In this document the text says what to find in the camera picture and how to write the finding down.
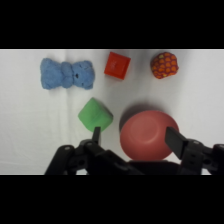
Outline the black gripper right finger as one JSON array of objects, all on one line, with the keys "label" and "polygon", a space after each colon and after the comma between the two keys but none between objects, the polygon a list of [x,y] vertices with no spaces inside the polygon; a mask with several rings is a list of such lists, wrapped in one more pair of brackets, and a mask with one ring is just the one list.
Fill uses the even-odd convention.
[{"label": "black gripper right finger", "polygon": [[166,128],[165,143],[180,160],[180,163],[165,162],[169,168],[202,168],[204,145],[196,140],[185,138],[172,127]]}]

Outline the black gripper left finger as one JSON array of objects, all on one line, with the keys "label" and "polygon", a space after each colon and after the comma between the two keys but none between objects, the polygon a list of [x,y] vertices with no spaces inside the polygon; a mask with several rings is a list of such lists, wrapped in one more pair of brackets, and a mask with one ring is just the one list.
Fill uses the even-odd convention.
[{"label": "black gripper left finger", "polygon": [[96,127],[92,138],[80,143],[79,164],[85,168],[129,168],[128,162],[100,146],[100,137],[101,128]]}]

